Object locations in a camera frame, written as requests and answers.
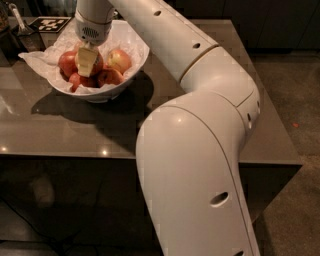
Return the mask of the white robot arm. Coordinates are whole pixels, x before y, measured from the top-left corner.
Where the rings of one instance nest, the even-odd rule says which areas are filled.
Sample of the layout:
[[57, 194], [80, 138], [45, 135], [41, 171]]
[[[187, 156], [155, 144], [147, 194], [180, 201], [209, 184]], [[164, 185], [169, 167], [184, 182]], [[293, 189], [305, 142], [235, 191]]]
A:
[[260, 256], [238, 167], [260, 115], [256, 83], [164, 0], [77, 0], [78, 37], [105, 42], [115, 12], [185, 92], [146, 118], [136, 143], [164, 256]]

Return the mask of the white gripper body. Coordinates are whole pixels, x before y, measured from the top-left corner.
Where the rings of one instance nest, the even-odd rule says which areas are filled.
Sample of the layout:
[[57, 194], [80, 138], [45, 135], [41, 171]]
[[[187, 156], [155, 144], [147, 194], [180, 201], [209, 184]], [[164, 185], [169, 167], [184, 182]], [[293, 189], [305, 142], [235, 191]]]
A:
[[104, 18], [99, 20], [98, 16], [86, 16], [77, 11], [75, 20], [75, 32], [81, 41], [99, 46], [107, 40], [111, 30], [111, 19]]

